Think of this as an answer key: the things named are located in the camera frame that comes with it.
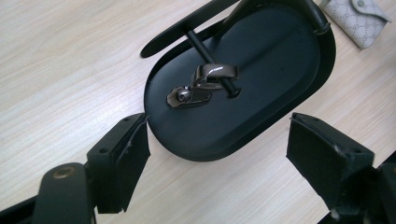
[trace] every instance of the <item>wood grain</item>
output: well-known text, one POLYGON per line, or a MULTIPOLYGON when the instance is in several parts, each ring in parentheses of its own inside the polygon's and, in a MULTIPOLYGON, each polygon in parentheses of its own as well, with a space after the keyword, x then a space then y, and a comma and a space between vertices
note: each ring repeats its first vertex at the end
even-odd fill
MULTIPOLYGON (((0 3, 0 210, 37 194, 50 168, 85 162, 118 120, 143 112, 146 79, 164 51, 143 60, 140 50, 207 2, 0 3)), ((393 1, 378 4, 396 20, 393 1)), ((293 111, 370 148, 377 166, 396 149, 395 24, 365 50, 332 28, 332 75, 293 111)), ((98 222, 317 223, 327 208, 285 157, 289 117, 214 162, 178 158, 149 133, 152 156, 129 210, 98 222)))

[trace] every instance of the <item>tabletop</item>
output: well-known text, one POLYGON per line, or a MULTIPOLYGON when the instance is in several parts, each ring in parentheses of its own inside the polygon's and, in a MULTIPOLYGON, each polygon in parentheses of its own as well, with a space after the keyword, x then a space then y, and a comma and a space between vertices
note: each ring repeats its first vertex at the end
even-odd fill
MULTIPOLYGON (((0 3, 0 210, 36 195, 49 169, 84 163, 120 119, 144 111, 149 71, 166 50, 147 59, 140 50, 207 2, 0 3)), ((377 3, 396 20, 392 0, 377 3)), ((332 74, 292 111, 370 148, 376 167, 396 149, 395 24, 361 50, 330 22, 332 74)), ((327 207, 286 158, 290 116, 212 162, 183 160, 148 131, 151 156, 128 210, 98 223, 317 223, 327 207)))

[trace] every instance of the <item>patterned wallet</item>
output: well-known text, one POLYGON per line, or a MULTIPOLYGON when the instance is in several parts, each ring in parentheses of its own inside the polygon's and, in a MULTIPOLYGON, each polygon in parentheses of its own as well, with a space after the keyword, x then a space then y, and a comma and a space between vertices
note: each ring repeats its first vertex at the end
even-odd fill
POLYGON ((370 47, 390 22, 374 0, 322 0, 319 6, 361 49, 370 47))

